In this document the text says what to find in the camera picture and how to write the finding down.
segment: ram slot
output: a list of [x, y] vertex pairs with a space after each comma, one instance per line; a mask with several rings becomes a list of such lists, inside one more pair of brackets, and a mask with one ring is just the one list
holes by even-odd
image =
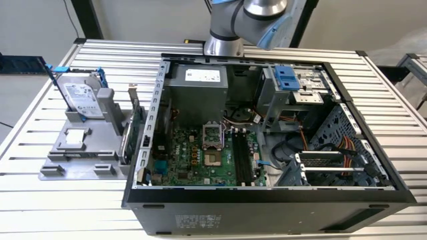
[[246, 133], [243, 132], [232, 133], [232, 154], [238, 184], [242, 186], [250, 186], [252, 182], [252, 169], [248, 141]]

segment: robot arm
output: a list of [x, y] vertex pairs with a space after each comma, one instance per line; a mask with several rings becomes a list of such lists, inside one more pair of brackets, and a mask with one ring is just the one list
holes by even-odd
[[242, 57], [242, 39], [264, 50], [275, 48], [292, 21], [294, 11], [286, 13], [287, 5], [287, 0], [212, 0], [204, 54]]

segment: printed label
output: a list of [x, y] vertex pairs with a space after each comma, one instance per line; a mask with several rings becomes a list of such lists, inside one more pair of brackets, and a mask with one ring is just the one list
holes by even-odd
[[175, 220], [179, 229], [218, 229], [222, 215], [175, 215]]
[[222, 81], [219, 70], [187, 69], [186, 81], [192, 82], [214, 82]]
[[64, 87], [76, 111], [87, 118], [103, 117], [92, 88], [85, 84], [77, 83], [64, 83]]
[[262, 120], [262, 116], [256, 114], [256, 116], [254, 117], [254, 123], [259, 124]]

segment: white wall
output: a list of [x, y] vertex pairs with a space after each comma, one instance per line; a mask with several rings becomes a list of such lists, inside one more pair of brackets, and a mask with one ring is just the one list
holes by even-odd
[[[71, 0], [68, 10], [84, 38]], [[43, 56], [56, 66], [76, 39], [63, 0], [0, 0], [0, 52]]]
[[203, 0], [95, 0], [93, 6], [105, 39], [183, 43], [210, 36]]
[[427, 25], [427, 0], [319, 0], [300, 48], [375, 50]]

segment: metal table surface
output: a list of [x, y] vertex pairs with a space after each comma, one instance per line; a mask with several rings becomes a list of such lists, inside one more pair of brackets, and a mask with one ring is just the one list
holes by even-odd
[[[200, 44], [88, 40], [61, 61], [72, 68], [105, 70], [115, 100], [131, 108], [127, 88], [137, 84], [149, 105], [160, 53], [199, 55]], [[352, 234], [175, 236], [179, 239], [427, 238], [427, 124], [367, 57], [354, 51], [246, 47], [251, 58], [330, 62], [356, 108], [418, 200], [418, 205]], [[65, 103], [51, 81], [40, 90], [0, 145], [0, 239], [117, 239], [145, 235], [132, 211], [121, 210], [124, 180], [40, 181], [40, 167], [65, 122]]]

